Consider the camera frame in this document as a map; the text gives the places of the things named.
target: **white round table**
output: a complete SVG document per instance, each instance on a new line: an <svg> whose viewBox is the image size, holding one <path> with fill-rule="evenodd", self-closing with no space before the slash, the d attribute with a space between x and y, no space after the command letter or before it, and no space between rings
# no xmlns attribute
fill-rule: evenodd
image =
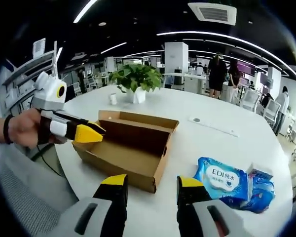
<svg viewBox="0 0 296 237"><path fill-rule="evenodd" d="M109 104L109 95L117 93L117 105ZM192 177L199 157L246 170L254 161L273 171L276 198L262 214L238 211L245 229L256 237L275 236L292 212L292 182L288 158L263 117L224 101L172 89L147 93L142 104L125 101L116 86L106 86L67 102L66 112L96 121L99 110L118 110L169 119L180 124L172 136L170 153L155 194L129 186L125 237L179 237L177 213L177 175ZM210 127L190 122L202 118L219 127L232 129L232 136ZM57 155L66 178L79 199L92 197L106 175L83 163L71 141L56 145Z"/></svg>

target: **green leaves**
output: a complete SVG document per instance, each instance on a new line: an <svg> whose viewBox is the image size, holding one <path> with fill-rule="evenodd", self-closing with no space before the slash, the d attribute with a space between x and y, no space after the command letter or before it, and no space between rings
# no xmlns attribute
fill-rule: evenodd
<svg viewBox="0 0 296 237"><path fill-rule="evenodd" d="M141 86L143 90L153 91L162 85L162 75L150 66L141 64L124 65L124 67L116 72L110 74L109 80L117 82L117 85L123 93L123 88L131 89L133 92Z"/></svg>

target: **ceiling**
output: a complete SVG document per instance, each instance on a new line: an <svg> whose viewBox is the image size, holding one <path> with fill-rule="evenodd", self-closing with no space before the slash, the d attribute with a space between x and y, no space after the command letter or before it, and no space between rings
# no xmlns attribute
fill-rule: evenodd
<svg viewBox="0 0 296 237"><path fill-rule="evenodd" d="M249 41L275 54L285 63L296 65L296 54L293 52L289 31L258 0L221 1L237 8L235 26L198 21L187 5L189 2L198 1L191 0L149 0L144 4L138 0L98 0L83 18L74 24L74 19L88 2L89 0L44 1L39 6L39 11L33 11L31 18L21 27L8 48L7 58L15 66L20 66L32 58L34 41L46 38L46 50L52 50L56 40L58 46L63 47L58 61L58 69L62 70L67 64L72 64L70 60L79 52L87 54L83 60L96 62L107 56L161 50L167 41L184 41L192 50L219 51L255 65L268 64L259 56L239 49L241 47L281 66L278 61L256 48L227 38L200 34L156 35L174 31L206 31ZM101 22L106 22L106 25L100 27ZM219 41L233 46L199 39ZM100 54L123 42L127 44ZM196 55L210 56L206 53L190 53L190 57ZM82 61L77 60L74 63L78 65ZM296 80L290 71L286 72Z"/></svg>

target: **white cup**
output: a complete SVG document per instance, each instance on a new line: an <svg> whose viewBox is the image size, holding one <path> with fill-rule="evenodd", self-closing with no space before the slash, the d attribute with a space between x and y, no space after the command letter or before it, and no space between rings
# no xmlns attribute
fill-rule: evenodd
<svg viewBox="0 0 296 237"><path fill-rule="evenodd" d="M117 99L116 99L116 94L111 94L110 95L110 103L111 105L116 105L117 104Z"/></svg>

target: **black wristband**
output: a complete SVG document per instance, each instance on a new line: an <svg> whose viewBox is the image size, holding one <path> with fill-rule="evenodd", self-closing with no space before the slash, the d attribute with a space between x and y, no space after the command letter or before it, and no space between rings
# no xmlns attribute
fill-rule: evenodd
<svg viewBox="0 0 296 237"><path fill-rule="evenodd" d="M8 117L6 117L6 119L4 121L4 125L3 125L3 136L4 136L6 144L12 143L11 139L9 138L9 132L8 132L9 131L9 121L11 118L13 118L13 116L8 115Z"/></svg>

